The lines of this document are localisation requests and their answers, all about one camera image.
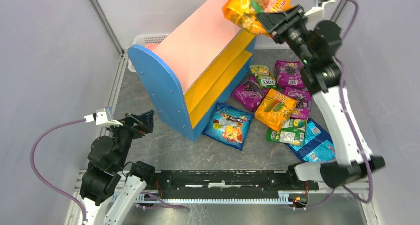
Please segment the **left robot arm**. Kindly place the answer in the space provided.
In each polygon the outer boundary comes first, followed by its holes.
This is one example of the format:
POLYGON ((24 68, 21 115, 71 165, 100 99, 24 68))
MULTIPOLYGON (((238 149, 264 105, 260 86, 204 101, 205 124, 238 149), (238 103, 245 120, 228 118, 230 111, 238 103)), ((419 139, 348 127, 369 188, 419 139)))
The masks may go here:
POLYGON ((120 225, 127 216, 136 197, 146 188, 147 179, 155 171, 154 166, 137 161, 132 163, 114 205, 109 209, 132 141, 152 133, 154 110, 135 115, 127 113, 123 119, 113 118, 112 108, 105 107, 86 116, 87 122, 95 122, 111 132, 111 136, 100 136, 91 144, 87 155, 88 166, 82 176, 80 196, 85 206, 84 225, 120 225))

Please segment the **blue Slendy candy bag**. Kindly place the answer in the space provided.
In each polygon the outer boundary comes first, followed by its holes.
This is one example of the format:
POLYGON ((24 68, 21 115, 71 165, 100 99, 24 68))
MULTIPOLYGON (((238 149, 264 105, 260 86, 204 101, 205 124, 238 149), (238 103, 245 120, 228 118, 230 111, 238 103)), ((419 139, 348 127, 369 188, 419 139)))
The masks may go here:
POLYGON ((252 113, 218 102, 202 134, 242 151, 253 118, 252 113))

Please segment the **orange candy bag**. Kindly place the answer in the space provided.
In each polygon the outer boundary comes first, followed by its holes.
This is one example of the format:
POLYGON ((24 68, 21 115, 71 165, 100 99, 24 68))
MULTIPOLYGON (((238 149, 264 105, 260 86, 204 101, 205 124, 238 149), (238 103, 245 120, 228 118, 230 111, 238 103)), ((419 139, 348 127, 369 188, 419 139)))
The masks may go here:
POLYGON ((256 109, 255 119, 267 125, 274 131, 279 131, 290 119, 297 100, 290 98, 277 90, 270 89, 256 109))
POLYGON ((222 7, 224 18, 253 35, 268 35, 258 22, 261 12, 281 12, 293 7, 291 0, 228 0, 222 7))

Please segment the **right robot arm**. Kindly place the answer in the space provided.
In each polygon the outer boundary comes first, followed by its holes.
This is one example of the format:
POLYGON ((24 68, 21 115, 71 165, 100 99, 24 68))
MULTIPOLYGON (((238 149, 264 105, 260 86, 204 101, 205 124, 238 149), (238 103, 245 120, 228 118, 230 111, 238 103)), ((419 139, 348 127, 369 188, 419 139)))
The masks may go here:
POLYGON ((335 147, 333 160, 293 164, 288 174, 294 180, 323 182, 330 188, 363 178, 372 180, 372 174, 385 167, 385 160, 373 154, 355 122, 344 68, 335 58, 342 44, 341 28, 322 20, 314 29, 307 29, 307 16, 299 5, 284 12, 261 12, 256 18, 276 43, 286 43, 301 61, 302 81, 320 109, 335 147))

